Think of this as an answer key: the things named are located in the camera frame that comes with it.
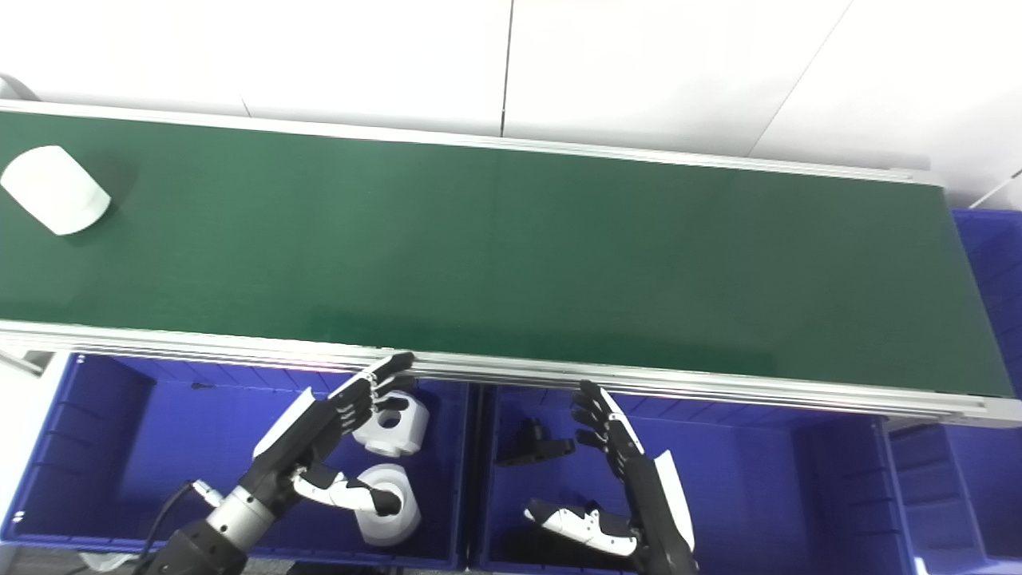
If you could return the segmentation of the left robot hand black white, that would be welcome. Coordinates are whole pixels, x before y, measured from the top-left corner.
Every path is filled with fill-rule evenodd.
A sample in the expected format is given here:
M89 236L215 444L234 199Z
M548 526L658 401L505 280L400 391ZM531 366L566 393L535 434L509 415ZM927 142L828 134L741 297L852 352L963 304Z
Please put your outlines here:
M414 361L410 351L376 361L326 398L314 398L296 412L292 421L253 456L252 465L236 487L241 499L260 504L274 518L282 517L299 498L353 512L394 516L402 508L398 495L351 479L326 466L325 459L344 437L377 414L386 403L383 398L387 393L414 385L414 376L408 372Z

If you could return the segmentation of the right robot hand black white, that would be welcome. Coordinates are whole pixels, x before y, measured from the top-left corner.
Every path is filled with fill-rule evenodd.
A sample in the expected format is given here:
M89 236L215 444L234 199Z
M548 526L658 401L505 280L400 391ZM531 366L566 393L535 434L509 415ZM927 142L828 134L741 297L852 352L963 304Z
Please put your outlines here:
M623 557L639 574L699 573L692 514L671 451L646 454L624 409L599 383L578 383L572 418L580 423L576 440L601 451L623 484L629 514L532 498L526 519L588 549Z

